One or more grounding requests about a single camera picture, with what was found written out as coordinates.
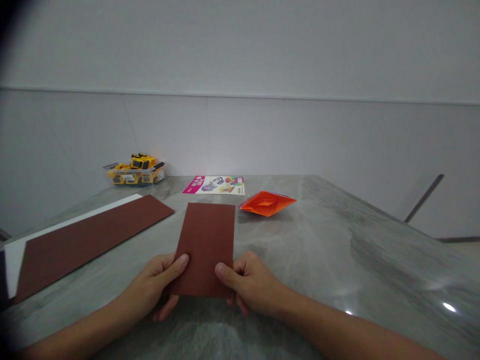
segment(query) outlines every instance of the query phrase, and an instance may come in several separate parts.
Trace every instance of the hand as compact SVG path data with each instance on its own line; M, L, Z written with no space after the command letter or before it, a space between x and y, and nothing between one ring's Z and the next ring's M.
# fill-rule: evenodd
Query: hand
M218 263L215 274L223 284L235 291L236 303L245 316L249 313L249 307L264 315L278 315L289 293L289 288L252 251L240 256L233 263L233 269L222 262ZM234 297L228 299L229 306L233 304Z
M113 303L133 324L143 319L159 302L165 287L179 277L189 263L183 254L174 262L175 254L157 255L133 279ZM178 295L170 295L166 304L153 314L153 322L164 321L179 302Z

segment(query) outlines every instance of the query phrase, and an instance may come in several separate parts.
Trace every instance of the floor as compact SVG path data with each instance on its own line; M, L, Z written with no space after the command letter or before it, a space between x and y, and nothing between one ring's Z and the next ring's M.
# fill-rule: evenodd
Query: floor
M480 241L452 242L447 245L480 263Z

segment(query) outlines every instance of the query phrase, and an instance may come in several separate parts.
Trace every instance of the forearm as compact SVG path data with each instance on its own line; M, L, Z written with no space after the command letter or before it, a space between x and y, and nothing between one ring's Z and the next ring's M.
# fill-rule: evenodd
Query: forearm
M288 289L278 318L329 359L444 359L386 328L323 305Z
M128 332L135 322L126 318L115 299L103 308L18 352L20 359L87 359Z

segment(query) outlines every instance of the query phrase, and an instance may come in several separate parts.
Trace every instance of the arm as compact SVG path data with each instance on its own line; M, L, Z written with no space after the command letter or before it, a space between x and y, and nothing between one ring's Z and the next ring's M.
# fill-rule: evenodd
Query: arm
M143 319L158 303L164 288L187 267L189 257L174 254L155 256L116 299L91 315L18 352L20 359L87 359L118 339ZM162 322L177 305L170 296L153 314Z
M251 308L284 321L329 359L444 359L393 331L293 291L277 280L251 251L237 259L233 269L219 263L215 274L235 291L244 315Z

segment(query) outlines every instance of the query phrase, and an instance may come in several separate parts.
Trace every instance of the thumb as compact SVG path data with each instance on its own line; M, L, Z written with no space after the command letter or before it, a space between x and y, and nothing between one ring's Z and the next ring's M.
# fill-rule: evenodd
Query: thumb
M227 285L230 289L235 290L238 293L240 284L244 281L244 277L238 275L231 267L228 267L223 262L219 262L215 266L215 275L222 282L222 284Z
M185 271L189 260L189 256L183 254L172 265L170 265L167 270L157 275L156 278L158 278L158 281L163 287L167 286Z

